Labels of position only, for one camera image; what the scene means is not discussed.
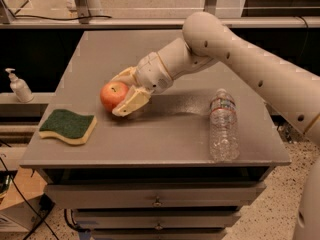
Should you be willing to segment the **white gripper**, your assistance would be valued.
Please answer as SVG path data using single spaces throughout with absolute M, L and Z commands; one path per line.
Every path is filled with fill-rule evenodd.
M 173 85 L 172 77 L 155 52 L 142 58 L 136 68 L 121 71 L 111 79 L 111 82 L 115 81 L 131 86 L 124 100 L 112 110 L 112 114 L 118 117 L 135 112 L 149 102 L 151 93 L 162 93 Z

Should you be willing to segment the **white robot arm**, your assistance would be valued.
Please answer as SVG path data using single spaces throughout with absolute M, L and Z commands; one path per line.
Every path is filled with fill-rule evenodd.
M 299 133 L 320 146 L 320 78 L 235 35 L 207 12 L 190 15 L 181 39 L 144 57 L 114 79 L 129 92 L 112 113 L 126 116 L 179 77 L 220 61 L 245 81 Z

